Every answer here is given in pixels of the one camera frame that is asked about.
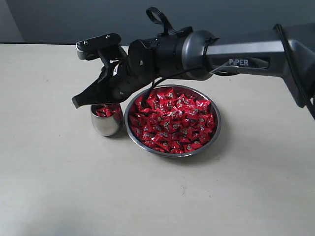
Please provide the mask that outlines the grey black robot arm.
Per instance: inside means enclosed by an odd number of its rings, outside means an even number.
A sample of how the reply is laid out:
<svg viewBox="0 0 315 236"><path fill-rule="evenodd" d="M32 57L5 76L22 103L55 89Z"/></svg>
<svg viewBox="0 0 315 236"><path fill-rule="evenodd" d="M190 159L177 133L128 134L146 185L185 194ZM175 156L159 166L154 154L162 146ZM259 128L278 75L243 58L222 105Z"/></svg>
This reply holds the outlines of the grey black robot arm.
<svg viewBox="0 0 315 236"><path fill-rule="evenodd" d="M120 37L103 35L76 44L81 60L101 59L99 77L72 98L75 107L122 103L133 93L166 79L204 81L212 75L280 77L298 107L315 112L313 23L216 38L191 28L137 39L124 52Z"/></svg>

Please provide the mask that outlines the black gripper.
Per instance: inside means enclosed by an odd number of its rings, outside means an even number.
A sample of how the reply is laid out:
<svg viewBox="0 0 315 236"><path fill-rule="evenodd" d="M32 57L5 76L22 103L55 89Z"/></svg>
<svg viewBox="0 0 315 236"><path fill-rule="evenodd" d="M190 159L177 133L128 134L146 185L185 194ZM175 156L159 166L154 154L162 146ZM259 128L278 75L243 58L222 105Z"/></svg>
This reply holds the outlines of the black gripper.
<svg viewBox="0 0 315 236"><path fill-rule="evenodd" d="M123 58L113 63L102 60L100 78L72 97L74 107L121 103L154 80L154 64L144 59Z"/></svg>

